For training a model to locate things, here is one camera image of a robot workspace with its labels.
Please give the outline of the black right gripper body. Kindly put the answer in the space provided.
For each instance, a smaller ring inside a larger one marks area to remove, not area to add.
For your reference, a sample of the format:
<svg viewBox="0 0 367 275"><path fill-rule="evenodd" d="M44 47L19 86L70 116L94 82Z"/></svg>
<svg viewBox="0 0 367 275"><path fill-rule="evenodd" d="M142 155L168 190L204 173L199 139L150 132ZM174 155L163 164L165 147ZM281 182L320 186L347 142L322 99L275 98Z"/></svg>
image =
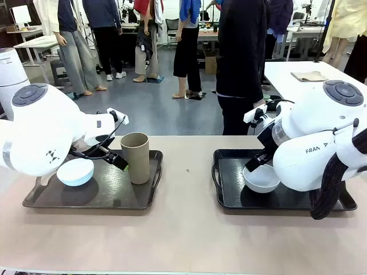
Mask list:
<svg viewBox="0 0 367 275"><path fill-rule="evenodd" d="M262 151L259 153L259 157L273 157L275 151L278 149L278 145L272 137L272 129L274 125L275 122L271 122L257 136L258 141L264 146Z"/></svg>

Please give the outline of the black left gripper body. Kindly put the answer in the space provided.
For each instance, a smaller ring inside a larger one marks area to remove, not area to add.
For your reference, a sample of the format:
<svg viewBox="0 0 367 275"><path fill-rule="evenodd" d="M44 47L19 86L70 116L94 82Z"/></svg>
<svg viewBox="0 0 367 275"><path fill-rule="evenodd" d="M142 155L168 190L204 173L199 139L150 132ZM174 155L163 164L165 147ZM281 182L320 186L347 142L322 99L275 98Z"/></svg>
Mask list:
<svg viewBox="0 0 367 275"><path fill-rule="evenodd" d="M92 146L90 149L86 151L78 151L75 146L71 146L70 154L77 158L89 159L89 160L106 160L108 158L108 154L103 152L100 147L104 143L99 143L95 146Z"/></svg>

